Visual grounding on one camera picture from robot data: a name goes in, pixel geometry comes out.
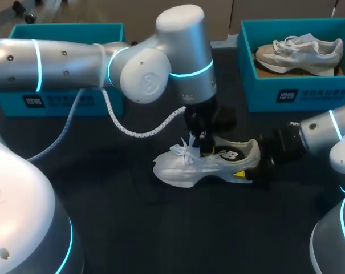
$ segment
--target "black table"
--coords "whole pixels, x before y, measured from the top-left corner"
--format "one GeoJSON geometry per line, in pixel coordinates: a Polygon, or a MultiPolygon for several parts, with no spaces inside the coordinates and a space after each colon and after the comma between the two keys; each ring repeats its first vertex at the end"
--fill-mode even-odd
{"type": "MultiPolygon", "coordinates": [[[[238,116],[237,127],[222,137],[244,141],[316,114],[249,114],[237,52],[214,50],[213,58],[218,100],[234,106],[238,116]]],[[[178,107],[168,88],[148,106],[127,102],[121,122],[146,132],[178,107]]],[[[4,121],[0,115],[0,133],[25,158],[49,145],[63,125],[64,119],[4,121]]],[[[79,232],[86,274],[312,274],[309,239],[323,213],[318,198],[336,187],[327,158],[282,167],[270,191],[214,179],[191,189],[154,180],[152,160],[186,133],[182,117],[149,139],[123,135],[110,118],[79,118],[64,142],[36,163],[79,232]],[[308,170],[321,173],[308,178],[308,170]]]]}

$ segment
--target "blue shoe box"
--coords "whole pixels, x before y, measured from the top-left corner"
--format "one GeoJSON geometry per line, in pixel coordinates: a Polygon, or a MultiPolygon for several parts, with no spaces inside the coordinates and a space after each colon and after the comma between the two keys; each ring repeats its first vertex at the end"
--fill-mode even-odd
{"type": "MultiPolygon", "coordinates": [[[[56,40],[76,43],[110,43],[125,41],[122,23],[70,23],[16,25],[9,38],[56,40]]],[[[7,117],[68,116],[79,90],[14,91],[0,93],[0,106],[7,117]],[[29,102],[41,102],[34,107],[29,102]]],[[[123,114],[124,97],[114,88],[107,89],[116,116],[123,114]]],[[[107,116],[108,111],[100,91],[85,90],[75,111],[76,116],[107,116]]]]}
{"type": "Polygon", "coordinates": [[[345,19],[242,21],[238,54],[250,112],[327,111],[345,105],[345,19]],[[252,55],[257,48],[307,33],[323,41],[343,40],[344,54],[340,63],[343,76],[258,76],[252,55]]]}

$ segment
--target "shoelace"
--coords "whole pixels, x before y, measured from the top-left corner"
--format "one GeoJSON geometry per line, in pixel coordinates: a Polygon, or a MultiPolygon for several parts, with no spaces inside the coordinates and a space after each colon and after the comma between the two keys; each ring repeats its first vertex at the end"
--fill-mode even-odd
{"type": "Polygon", "coordinates": [[[299,51],[297,48],[296,44],[291,40],[293,38],[296,38],[297,36],[288,36],[285,38],[284,41],[277,41],[275,40],[273,45],[274,45],[274,50],[277,53],[281,53],[283,50],[294,50],[294,51],[299,51]]]}
{"type": "Polygon", "coordinates": [[[170,147],[170,151],[178,156],[181,156],[182,164],[192,164],[194,160],[200,160],[199,157],[190,153],[190,149],[185,140],[181,137],[183,146],[175,144],[173,147],[170,147]]]}

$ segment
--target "yellow label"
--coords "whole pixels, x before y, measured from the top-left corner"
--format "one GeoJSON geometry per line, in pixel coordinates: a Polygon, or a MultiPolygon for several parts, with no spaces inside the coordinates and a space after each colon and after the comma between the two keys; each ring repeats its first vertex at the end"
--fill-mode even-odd
{"type": "Polygon", "coordinates": [[[246,179],[246,173],[244,170],[240,171],[240,172],[237,172],[235,174],[233,174],[233,176],[235,177],[240,177],[240,178],[243,178],[243,179],[246,179]]]}

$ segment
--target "sneaker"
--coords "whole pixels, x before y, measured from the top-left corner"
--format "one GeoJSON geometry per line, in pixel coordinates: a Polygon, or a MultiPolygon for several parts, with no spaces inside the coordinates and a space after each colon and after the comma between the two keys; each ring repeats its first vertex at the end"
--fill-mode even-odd
{"type": "Polygon", "coordinates": [[[206,176],[218,176],[230,183],[251,183],[234,174],[254,168],[260,160],[260,150],[256,140],[247,143],[233,143],[214,137],[216,154],[200,156],[200,149],[192,147],[194,137],[190,134],[188,145],[175,145],[169,152],[158,156],[153,173],[166,184],[175,187],[193,187],[206,176]]]}
{"type": "Polygon", "coordinates": [[[320,41],[313,35],[289,36],[284,41],[275,40],[256,51],[256,60],[270,71],[285,74],[302,69],[317,76],[334,76],[334,68],[343,55],[343,41],[320,41]]]}

